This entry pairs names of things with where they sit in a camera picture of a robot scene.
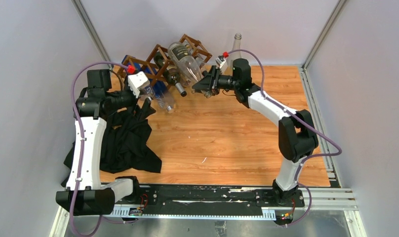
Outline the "brown wooden wine rack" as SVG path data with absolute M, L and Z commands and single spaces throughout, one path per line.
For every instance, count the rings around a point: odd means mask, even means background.
M 187 34 L 183 34 L 177 42 L 181 43 L 195 59 L 200 59 L 203 64 L 207 63 L 212 57 L 212 54 L 205 48 L 200 40 Z M 134 68 L 139 66 L 139 70 L 144 71 L 147 78 L 151 79 L 153 83 L 157 81 L 166 82 L 164 72 L 170 71 L 172 68 L 177 69 L 177 66 L 168 54 L 168 48 L 160 44 L 156 44 L 153 47 L 145 60 L 126 55 L 121 63 L 125 66 L 132 66 Z

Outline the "blue glass bottle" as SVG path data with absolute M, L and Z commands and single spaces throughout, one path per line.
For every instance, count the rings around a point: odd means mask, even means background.
M 143 71 L 146 75 L 151 74 L 155 76 L 156 72 L 158 71 L 157 66 L 145 66 L 143 68 L 144 64 L 141 63 L 141 60 L 131 57 L 130 55 L 126 55 L 123 58 L 122 64 L 126 66 L 133 65 L 138 70 Z M 156 82 L 153 83 L 153 79 L 151 78 L 149 78 L 149 81 L 150 85 L 155 91 L 154 100 L 156 101 L 158 107 L 168 113 L 174 112 L 175 101 L 171 93 L 168 91 L 165 83 L 161 80 L 156 80 Z

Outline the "dark green wine bottle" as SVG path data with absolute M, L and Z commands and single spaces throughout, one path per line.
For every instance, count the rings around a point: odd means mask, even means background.
M 162 69 L 164 67 L 165 59 L 159 52 L 154 55 L 153 60 L 159 69 Z M 181 76 L 175 66 L 169 64 L 162 75 L 164 76 L 168 84 L 176 87 L 182 97 L 187 96 L 187 92 L 181 83 Z

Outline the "clear bottle lower left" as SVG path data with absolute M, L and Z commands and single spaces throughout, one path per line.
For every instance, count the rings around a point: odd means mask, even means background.
M 148 86 L 144 87 L 143 89 L 140 90 L 140 99 L 142 101 L 145 101 L 146 99 L 148 100 L 154 100 L 155 98 L 155 91 L 153 87 L 149 84 Z

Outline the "clear bottle dark label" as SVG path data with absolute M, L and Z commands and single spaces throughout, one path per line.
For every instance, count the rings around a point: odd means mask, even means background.
M 241 45 L 242 35 L 240 33 L 236 33 L 234 35 L 234 43 L 232 48 L 232 53 L 230 54 L 230 62 L 232 63 L 234 60 L 241 58 L 241 52 L 239 51 Z
M 192 86 L 202 79 L 199 64 L 185 45 L 176 41 L 168 47 L 168 55 L 184 77 L 185 85 L 192 93 Z

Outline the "black cloth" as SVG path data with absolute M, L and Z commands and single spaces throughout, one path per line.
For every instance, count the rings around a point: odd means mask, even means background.
M 139 121 L 134 112 L 110 115 L 102 139 L 100 170 L 115 174 L 133 168 L 161 173 L 161 159 L 147 146 L 151 132 L 148 118 Z

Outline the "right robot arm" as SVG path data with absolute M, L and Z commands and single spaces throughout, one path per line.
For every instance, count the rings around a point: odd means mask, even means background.
M 277 206 L 293 204 L 298 193 L 297 180 L 302 162 L 319 145 L 310 112 L 288 108 L 262 91 L 253 83 L 251 66 L 246 59 L 233 62 L 230 76 L 223 75 L 217 66 L 212 66 L 208 72 L 202 73 L 202 79 L 192 88 L 211 95 L 217 95 L 220 90 L 233 91 L 241 104 L 259 112 L 277 126 L 279 151 L 283 157 L 280 172 L 273 181 L 272 189 L 266 195 L 258 194 L 257 199 L 259 203 L 268 201 Z

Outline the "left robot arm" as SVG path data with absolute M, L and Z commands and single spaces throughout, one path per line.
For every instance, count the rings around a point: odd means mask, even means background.
M 112 88 L 110 71 L 87 71 L 87 88 L 75 100 L 77 112 L 76 144 L 71 173 L 56 202 L 72 216 L 109 215 L 115 204 L 126 200 L 140 203 L 141 190 L 135 176 L 119 177 L 102 185 L 100 181 L 101 146 L 107 117 L 113 112 L 136 105 L 143 88 L 150 84 L 144 72 L 130 68 L 122 91 Z

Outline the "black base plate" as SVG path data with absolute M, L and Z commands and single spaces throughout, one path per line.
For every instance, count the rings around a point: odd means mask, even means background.
M 305 206 L 301 190 L 280 195 L 272 187 L 145 184 L 139 194 L 137 199 L 122 198 L 116 206 L 140 210 L 145 217 L 257 217 L 264 207 L 289 212 Z

